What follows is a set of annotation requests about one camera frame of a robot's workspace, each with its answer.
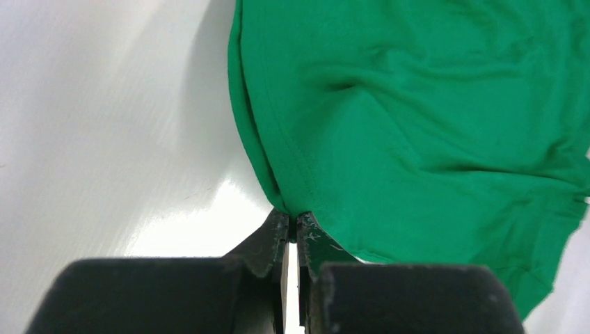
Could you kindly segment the green t-shirt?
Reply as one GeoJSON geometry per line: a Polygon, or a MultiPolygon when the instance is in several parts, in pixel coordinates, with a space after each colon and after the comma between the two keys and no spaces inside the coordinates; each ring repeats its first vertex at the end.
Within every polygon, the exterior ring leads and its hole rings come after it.
{"type": "Polygon", "coordinates": [[[479,264],[522,317],[589,197],[588,1],[238,1],[234,119],[271,204],[368,262],[479,264]]]}

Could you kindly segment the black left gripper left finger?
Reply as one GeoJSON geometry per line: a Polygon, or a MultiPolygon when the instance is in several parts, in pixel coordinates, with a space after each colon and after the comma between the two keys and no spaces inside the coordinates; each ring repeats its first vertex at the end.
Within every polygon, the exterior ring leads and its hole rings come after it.
{"type": "Polygon", "coordinates": [[[289,216],[272,209],[263,224],[224,257],[238,260],[233,333],[284,333],[289,216]]]}

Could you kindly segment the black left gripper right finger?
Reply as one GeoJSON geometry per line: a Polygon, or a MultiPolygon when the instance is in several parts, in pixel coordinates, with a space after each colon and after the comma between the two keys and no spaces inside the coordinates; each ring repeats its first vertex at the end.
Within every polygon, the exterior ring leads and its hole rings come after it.
{"type": "Polygon", "coordinates": [[[312,212],[296,218],[296,247],[298,253],[299,323],[306,333],[312,332],[312,285],[319,277],[320,267],[327,262],[358,263],[320,226],[312,212]]]}

